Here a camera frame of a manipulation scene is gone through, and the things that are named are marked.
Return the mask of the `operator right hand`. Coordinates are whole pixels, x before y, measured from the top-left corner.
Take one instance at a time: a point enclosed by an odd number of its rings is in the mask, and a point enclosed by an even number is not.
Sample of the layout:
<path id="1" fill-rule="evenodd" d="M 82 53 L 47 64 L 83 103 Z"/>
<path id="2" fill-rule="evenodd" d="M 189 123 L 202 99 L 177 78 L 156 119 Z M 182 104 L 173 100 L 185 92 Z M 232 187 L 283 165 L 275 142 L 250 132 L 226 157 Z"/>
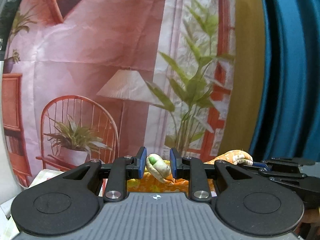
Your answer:
<path id="1" fill-rule="evenodd" d="M 295 230 L 296 234 L 298 234 L 298 235 L 300 234 L 301 225 L 303 223 L 306 223 L 306 224 L 313 224 L 313 223 L 319 224 L 319 207 L 316 208 L 316 209 L 310 209 L 310 210 L 305 210 L 304 211 L 303 218 L 302 218 L 302 220 L 300 221 L 298 227 Z"/>

